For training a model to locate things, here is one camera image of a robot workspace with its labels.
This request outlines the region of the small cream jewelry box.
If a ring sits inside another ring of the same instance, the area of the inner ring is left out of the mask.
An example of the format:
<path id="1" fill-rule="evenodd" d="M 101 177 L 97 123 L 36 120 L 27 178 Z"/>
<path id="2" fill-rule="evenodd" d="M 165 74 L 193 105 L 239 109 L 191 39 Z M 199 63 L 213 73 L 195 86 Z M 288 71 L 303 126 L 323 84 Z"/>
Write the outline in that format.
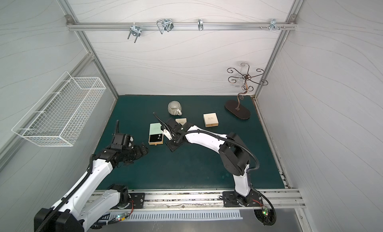
<path id="1" fill-rule="evenodd" d="M 187 123 L 186 118 L 177 118 L 177 119 L 175 119 L 175 121 L 181 125 L 184 125 L 185 123 Z"/>

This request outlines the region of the mint green jewelry box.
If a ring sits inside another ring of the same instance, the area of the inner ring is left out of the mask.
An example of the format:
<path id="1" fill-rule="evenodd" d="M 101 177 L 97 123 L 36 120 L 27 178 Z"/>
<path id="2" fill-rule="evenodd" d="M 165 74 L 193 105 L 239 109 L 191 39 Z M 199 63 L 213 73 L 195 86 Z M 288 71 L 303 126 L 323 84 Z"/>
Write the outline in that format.
<path id="1" fill-rule="evenodd" d="M 162 141 L 157 141 L 157 138 L 159 135 L 162 135 Z M 161 130 L 161 124 L 160 123 L 152 123 L 150 124 L 149 128 L 149 145 L 162 145 L 164 142 L 164 134 Z"/>

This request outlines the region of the large cream jewelry box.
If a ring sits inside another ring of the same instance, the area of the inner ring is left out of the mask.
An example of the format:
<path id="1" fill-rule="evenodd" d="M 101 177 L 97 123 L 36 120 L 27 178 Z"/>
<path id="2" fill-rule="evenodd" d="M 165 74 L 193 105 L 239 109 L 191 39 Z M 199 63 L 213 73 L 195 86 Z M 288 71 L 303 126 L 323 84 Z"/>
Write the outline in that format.
<path id="1" fill-rule="evenodd" d="M 206 128 L 219 125 L 216 113 L 203 114 L 203 120 Z"/>

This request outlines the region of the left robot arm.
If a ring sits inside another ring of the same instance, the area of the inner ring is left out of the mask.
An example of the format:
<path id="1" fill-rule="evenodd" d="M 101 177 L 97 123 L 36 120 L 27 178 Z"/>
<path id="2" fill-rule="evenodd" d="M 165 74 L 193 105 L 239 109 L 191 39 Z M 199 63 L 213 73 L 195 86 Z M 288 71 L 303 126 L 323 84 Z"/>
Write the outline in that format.
<path id="1" fill-rule="evenodd" d="M 86 172 L 53 206 L 40 209 L 34 217 L 36 232 L 85 232 L 92 226 L 100 228 L 99 219 L 113 207 L 134 209 L 134 200 L 126 186 L 109 187 L 97 200 L 87 201 L 100 183 L 120 164 L 131 165 L 148 154 L 145 144 L 136 145 L 131 135 L 119 132 L 116 123 L 111 144 L 92 154 Z"/>

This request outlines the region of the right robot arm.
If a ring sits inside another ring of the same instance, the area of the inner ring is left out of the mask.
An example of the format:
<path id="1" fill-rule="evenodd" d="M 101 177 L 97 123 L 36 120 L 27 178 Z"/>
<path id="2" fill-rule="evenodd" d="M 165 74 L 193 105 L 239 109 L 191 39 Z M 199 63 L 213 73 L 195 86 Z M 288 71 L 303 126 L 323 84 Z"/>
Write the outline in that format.
<path id="1" fill-rule="evenodd" d="M 237 134 L 217 134 L 189 122 L 182 125 L 173 118 L 165 122 L 156 113 L 153 115 L 168 138 L 166 144 L 172 152 L 186 143 L 200 145 L 216 152 L 225 169 L 233 175 L 237 198 L 243 200 L 243 203 L 250 198 L 253 187 L 249 173 L 258 170 L 260 163 Z"/>

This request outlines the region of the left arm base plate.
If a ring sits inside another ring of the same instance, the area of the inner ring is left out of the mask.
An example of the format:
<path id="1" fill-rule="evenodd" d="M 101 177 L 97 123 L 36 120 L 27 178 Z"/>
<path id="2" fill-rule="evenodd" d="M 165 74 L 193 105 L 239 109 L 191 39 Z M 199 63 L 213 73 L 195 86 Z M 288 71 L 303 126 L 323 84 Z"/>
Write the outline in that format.
<path id="1" fill-rule="evenodd" d="M 142 209 L 144 207 L 145 193 L 130 192 L 130 202 L 125 206 L 114 206 L 112 210 Z"/>

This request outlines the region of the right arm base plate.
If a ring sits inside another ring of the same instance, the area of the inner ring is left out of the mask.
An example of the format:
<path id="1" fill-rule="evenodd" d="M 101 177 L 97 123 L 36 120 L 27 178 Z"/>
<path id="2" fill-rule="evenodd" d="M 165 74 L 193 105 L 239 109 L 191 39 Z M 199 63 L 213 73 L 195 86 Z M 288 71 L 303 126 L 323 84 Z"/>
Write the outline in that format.
<path id="1" fill-rule="evenodd" d="M 251 190 L 246 197 L 235 191 L 224 191 L 218 198 L 223 201 L 223 206 L 225 208 L 264 207 L 262 197 L 254 190 Z"/>

